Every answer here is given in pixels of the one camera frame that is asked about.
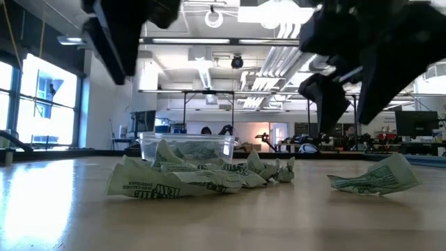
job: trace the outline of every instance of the plastic bin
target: plastic bin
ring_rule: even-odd
[[[154,161],[158,142],[163,139],[177,157],[195,164],[207,163],[216,158],[231,162],[234,145],[237,144],[234,136],[143,132],[139,134],[142,158]]]

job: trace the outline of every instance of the wooden table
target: wooden table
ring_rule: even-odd
[[[0,250],[445,250],[446,170],[388,195],[332,190],[370,162],[296,161],[291,184],[143,201],[105,195],[120,158],[0,167]]]

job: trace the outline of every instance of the wall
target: wall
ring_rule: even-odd
[[[200,134],[201,129],[205,126],[210,128],[213,134],[218,134],[223,126],[231,124],[231,122],[226,121],[188,121],[187,122],[187,133]],[[238,141],[242,144],[245,142],[252,144],[262,145],[262,150],[268,152],[269,146],[264,144],[261,139],[255,139],[257,135],[261,135],[264,132],[270,134],[270,124],[269,123],[256,123],[256,122],[235,122],[234,123],[234,135],[238,137]]]
[[[191,100],[187,104],[188,109],[204,108],[205,100]],[[167,111],[167,108],[183,108],[183,100],[180,99],[159,99],[157,101],[157,117],[169,118],[174,121],[183,121],[182,111]],[[206,106],[207,109],[217,109],[217,106]],[[195,121],[225,121],[231,122],[230,112],[202,112],[186,111],[186,123]],[[275,122],[287,123],[289,135],[294,135],[295,122],[308,122],[306,112],[235,112],[236,122]],[[310,121],[317,122],[317,114],[311,111]],[[353,123],[353,113],[345,113],[339,120],[340,123]],[[385,112],[379,114],[369,125],[362,125],[361,133],[368,132],[373,135],[376,131],[381,131],[383,126],[389,126],[390,130],[396,130],[394,113]]]
[[[86,54],[82,94],[79,146],[110,149],[112,130],[118,136],[119,126],[130,123],[130,112],[156,109],[156,94],[138,93],[127,81],[117,86],[102,62],[91,52]]]

